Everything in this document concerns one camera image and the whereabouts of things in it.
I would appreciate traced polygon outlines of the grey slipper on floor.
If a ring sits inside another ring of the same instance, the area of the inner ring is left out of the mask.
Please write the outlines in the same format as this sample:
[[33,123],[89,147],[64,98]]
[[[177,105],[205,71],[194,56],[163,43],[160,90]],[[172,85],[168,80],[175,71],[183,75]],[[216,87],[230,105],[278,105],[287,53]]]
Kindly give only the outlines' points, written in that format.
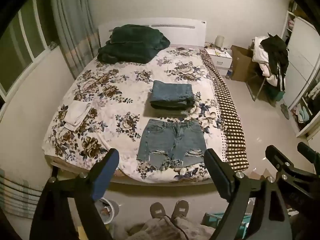
[[285,116],[285,118],[286,118],[287,120],[289,120],[289,119],[290,119],[290,114],[289,114],[289,110],[288,110],[287,106],[286,106],[284,103],[282,103],[282,104],[280,105],[280,108],[281,108],[281,112],[283,113],[283,115]]

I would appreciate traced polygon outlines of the white nightstand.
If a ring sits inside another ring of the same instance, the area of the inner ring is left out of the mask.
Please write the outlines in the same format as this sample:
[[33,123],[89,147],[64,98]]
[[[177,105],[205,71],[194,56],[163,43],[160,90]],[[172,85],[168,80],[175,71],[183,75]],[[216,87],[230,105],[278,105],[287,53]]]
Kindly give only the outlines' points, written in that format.
[[213,65],[218,70],[220,75],[226,76],[232,64],[231,55],[229,55],[226,51],[220,51],[216,48],[206,48],[205,50],[209,54]]

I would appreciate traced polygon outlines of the white headboard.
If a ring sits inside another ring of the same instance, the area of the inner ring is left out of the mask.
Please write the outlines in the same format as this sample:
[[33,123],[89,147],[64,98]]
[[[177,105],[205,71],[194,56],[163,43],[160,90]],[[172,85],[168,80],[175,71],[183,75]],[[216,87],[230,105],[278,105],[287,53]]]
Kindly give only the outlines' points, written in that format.
[[203,47],[206,39],[207,22],[187,18],[134,18],[128,20],[110,21],[99,25],[100,43],[103,45],[109,39],[116,27],[126,24],[143,25],[157,29],[169,39],[172,45]]

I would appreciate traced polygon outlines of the left grey slipper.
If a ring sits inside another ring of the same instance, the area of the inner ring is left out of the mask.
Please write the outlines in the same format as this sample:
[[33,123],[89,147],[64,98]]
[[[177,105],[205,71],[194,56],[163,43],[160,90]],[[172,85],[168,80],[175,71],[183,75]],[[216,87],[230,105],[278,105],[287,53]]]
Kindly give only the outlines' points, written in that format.
[[152,218],[162,218],[166,215],[166,211],[161,203],[155,202],[150,206],[150,214]]

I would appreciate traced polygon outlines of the chair with clothes pile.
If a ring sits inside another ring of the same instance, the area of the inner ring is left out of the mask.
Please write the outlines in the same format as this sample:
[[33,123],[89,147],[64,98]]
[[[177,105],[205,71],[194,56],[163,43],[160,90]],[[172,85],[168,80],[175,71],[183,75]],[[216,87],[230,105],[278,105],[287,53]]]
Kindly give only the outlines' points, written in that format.
[[285,94],[285,78],[289,66],[289,50],[278,36],[256,36],[252,40],[252,62],[256,64],[254,74],[246,81],[253,100],[261,92],[270,104],[280,101]]

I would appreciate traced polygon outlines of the floral bed sheet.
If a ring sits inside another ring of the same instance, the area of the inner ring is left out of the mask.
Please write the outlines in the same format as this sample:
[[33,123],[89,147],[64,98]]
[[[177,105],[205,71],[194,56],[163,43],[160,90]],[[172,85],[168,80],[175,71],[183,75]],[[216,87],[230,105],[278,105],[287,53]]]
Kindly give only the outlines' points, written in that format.
[[[195,106],[182,115],[156,110],[149,97],[155,80],[191,84]],[[68,106],[88,102],[91,109],[82,124],[70,131],[64,127]],[[161,171],[137,160],[143,130],[150,119],[164,122],[198,121],[206,146],[222,159],[223,135],[220,110],[209,70],[200,49],[170,47],[147,64],[102,64],[93,60],[65,94],[43,141],[44,155],[74,173],[90,170],[107,151],[119,152],[117,177],[145,184],[204,181],[210,175],[203,162]]]

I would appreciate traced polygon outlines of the window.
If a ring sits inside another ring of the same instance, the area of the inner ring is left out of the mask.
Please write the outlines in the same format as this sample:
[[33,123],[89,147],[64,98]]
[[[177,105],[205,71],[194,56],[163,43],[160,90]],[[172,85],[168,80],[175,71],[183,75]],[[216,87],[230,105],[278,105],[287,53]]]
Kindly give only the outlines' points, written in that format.
[[58,42],[50,0],[27,0],[1,37],[1,103]]

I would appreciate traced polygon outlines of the folded white cloth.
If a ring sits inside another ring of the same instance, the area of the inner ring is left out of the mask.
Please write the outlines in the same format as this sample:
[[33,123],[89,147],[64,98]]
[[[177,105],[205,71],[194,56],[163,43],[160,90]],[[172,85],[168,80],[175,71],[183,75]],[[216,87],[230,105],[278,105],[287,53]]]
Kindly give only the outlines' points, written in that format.
[[64,117],[64,127],[70,131],[75,131],[83,122],[91,109],[88,102],[74,100],[69,106]]

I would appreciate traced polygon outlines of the checkered brown blanket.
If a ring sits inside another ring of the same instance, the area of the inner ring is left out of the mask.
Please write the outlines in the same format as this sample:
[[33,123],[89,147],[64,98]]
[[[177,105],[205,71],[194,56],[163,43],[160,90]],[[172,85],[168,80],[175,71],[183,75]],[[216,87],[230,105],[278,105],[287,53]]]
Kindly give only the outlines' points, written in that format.
[[204,66],[210,72],[217,106],[220,110],[219,120],[221,121],[220,128],[223,135],[222,159],[231,166],[233,171],[243,172],[249,168],[249,163],[246,154],[245,135],[236,106],[210,55],[204,49],[200,50],[200,54]]

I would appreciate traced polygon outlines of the cardboard box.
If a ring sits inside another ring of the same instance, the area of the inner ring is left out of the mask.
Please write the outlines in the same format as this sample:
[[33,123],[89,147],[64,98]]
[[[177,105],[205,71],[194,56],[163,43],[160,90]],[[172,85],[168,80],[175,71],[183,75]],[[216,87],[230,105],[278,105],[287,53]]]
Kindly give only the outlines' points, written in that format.
[[253,51],[232,45],[232,76],[233,81],[246,82],[248,78],[254,73],[257,65],[252,61]]

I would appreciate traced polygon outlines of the right grey slipper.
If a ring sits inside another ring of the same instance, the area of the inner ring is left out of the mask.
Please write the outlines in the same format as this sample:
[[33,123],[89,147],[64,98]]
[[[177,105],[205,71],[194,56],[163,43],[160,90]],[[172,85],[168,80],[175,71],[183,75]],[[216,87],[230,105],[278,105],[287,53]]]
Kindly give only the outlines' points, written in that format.
[[179,200],[174,207],[171,218],[186,218],[189,212],[189,203],[186,200]]

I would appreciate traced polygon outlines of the ripped denim shorts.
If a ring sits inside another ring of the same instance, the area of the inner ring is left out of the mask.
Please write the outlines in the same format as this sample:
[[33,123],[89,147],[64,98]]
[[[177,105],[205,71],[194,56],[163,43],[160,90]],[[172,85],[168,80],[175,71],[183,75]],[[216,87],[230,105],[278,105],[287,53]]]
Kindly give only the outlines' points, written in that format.
[[206,142],[198,121],[150,119],[140,140],[137,160],[164,171],[201,163],[205,151]]

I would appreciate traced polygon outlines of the white bucket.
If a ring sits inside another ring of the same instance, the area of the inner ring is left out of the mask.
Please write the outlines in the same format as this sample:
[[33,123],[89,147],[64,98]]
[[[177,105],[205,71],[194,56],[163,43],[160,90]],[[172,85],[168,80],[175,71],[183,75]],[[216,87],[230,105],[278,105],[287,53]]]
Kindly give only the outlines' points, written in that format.
[[95,207],[104,224],[110,224],[119,214],[119,205],[106,198],[100,198],[95,202]]

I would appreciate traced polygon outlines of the white wardrobe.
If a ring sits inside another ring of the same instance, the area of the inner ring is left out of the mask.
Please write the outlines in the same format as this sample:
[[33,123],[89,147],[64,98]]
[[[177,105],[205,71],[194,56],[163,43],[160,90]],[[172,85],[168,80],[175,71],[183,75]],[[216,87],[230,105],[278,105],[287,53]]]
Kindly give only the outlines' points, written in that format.
[[287,10],[281,33],[289,51],[283,102],[296,136],[301,137],[318,118],[308,108],[305,97],[319,71],[319,34],[310,22],[293,12],[296,8],[294,4]]

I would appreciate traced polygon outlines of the grey striped curtain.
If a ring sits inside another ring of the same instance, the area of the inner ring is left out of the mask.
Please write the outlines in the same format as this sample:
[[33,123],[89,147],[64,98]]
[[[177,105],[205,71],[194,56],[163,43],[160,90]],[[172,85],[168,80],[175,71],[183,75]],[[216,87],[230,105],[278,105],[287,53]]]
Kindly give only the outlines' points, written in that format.
[[89,0],[50,0],[61,50],[74,78],[98,54],[100,40]]

